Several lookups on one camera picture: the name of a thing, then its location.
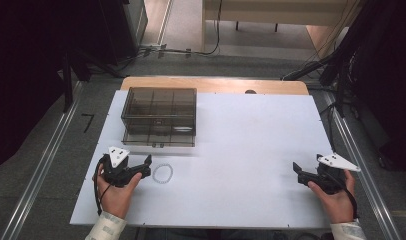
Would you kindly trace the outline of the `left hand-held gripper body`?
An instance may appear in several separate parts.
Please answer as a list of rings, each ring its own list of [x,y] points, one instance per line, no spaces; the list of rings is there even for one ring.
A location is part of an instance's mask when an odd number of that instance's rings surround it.
[[[107,154],[100,159],[103,164],[104,180],[116,187],[124,187],[132,177],[142,171],[142,166],[128,166],[129,150],[111,146]]]

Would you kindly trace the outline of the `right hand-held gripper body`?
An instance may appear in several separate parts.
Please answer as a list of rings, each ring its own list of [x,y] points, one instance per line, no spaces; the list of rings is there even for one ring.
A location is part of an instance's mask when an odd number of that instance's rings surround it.
[[[312,182],[316,183],[325,193],[332,195],[346,188],[345,180],[342,177],[343,170],[349,170],[354,172],[360,172],[359,166],[351,163],[344,157],[337,153],[322,156],[317,155],[317,161],[319,162],[316,168],[317,173],[308,173],[314,177]]]

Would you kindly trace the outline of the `smoky transparent drawer box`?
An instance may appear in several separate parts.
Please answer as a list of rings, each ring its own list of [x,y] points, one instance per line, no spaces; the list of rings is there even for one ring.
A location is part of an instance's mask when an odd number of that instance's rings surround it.
[[[195,88],[130,87],[121,114],[125,145],[194,147]]]

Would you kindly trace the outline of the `person's left hand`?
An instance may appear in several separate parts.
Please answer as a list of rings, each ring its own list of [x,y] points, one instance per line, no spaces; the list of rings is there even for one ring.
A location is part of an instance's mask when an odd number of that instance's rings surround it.
[[[95,181],[97,183],[98,198],[103,211],[124,219],[131,205],[134,189],[142,178],[141,173],[135,174],[130,182],[122,188],[111,186],[103,176],[103,165],[98,168]]]

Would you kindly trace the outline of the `person's right hand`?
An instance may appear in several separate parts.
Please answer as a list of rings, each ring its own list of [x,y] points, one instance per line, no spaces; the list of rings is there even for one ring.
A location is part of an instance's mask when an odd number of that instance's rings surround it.
[[[328,195],[312,181],[308,182],[308,187],[320,199],[331,224],[348,223],[354,220],[354,208],[345,191]]]

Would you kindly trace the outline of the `white board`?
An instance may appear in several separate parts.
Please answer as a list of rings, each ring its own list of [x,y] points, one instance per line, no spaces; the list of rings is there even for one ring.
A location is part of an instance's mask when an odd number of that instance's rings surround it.
[[[197,96],[194,147],[131,147],[130,165],[152,156],[134,191],[132,226],[320,229],[320,201],[293,171],[331,147],[309,95]]]

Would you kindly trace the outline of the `black stand leg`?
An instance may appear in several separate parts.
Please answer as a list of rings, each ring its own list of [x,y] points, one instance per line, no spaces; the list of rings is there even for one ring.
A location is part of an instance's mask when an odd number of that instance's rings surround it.
[[[321,60],[312,61],[305,64],[301,69],[292,71],[282,77],[284,81],[296,81],[301,77],[314,72],[320,68],[324,68],[319,81],[322,85],[329,85],[338,75],[340,70],[349,61],[352,51],[339,47],[328,56]]]

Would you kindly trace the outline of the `black tripod stand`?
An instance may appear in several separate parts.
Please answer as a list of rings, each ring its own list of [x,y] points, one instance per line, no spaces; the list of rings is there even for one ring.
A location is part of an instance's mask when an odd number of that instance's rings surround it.
[[[109,73],[115,78],[123,78],[118,71],[104,64],[96,57],[86,53],[80,48],[74,48],[72,46],[65,46],[62,50],[62,76],[64,84],[64,109],[66,113],[73,105],[73,88],[72,88],[72,74],[74,71],[80,81],[88,82],[91,78],[90,70],[87,67],[87,63],[90,62],[97,66],[103,72]]]

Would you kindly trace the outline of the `wooden table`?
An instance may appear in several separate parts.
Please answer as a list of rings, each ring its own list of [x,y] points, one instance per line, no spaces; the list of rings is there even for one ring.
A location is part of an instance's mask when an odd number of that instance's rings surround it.
[[[126,77],[120,89],[128,90],[131,87],[196,88],[199,93],[245,93],[248,90],[253,90],[257,94],[309,94],[306,84],[302,81],[256,80],[226,77]]]

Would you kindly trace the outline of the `black curtain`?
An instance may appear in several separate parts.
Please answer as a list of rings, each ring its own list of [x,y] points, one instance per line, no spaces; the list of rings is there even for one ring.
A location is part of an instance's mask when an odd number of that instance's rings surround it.
[[[104,0],[0,0],[0,165],[64,96],[62,50],[103,61]]]
[[[365,0],[342,45],[380,163],[406,172],[406,0]]]

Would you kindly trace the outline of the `grey cabinet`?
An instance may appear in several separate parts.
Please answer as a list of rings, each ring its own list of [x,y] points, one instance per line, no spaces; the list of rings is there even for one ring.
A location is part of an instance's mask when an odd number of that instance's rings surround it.
[[[148,23],[144,0],[122,0],[131,39],[132,56],[136,56]]]

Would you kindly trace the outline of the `light wooden bench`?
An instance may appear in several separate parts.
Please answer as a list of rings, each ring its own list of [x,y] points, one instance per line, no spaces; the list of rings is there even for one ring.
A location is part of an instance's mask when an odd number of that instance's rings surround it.
[[[305,25],[320,58],[332,52],[363,0],[202,0],[206,20]]]

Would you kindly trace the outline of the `metal floor rail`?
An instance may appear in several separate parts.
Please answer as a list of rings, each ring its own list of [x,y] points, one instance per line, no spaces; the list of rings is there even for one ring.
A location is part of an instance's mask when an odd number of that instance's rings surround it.
[[[357,144],[357,139],[349,127],[349,120],[342,118],[335,107],[336,100],[334,95],[329,92],[322,94],[323,100],[327,104],[328,117],[328,130],[330,144],[334,150],[339,149],[339,144],[334,140],[333,128],[337,129],[337,138],[343,142],[346,149],[346,155],[350,158],[352,163],[358,165],[361,172],[358,173],[358,179],[365,192],[367,201],[376,218],[384,240],[403,240],[400,231],[395,224],[391,211],[386,206],[378,185],[374,181],[371,168],[367,165],[367,158],[361,151]]]
[[[45,147],[37,168],[30,178],[26,189],[23,191],[19,201],[15,205],[14,211],[11,214],[8,224],[6,225],[0,240],[17,240],[22,227],[32,209],[32,206],[38,196],[40,188],[48,174],[48,171],[53,163],[59,146],[66,134],[67,128],[76,112],[79,104],[79,98],[83,92],[85,83],[78,81],[73,89],[73,103],[68,110],[63,113],[58,120],[57,126],[52,133],[51,139]]]

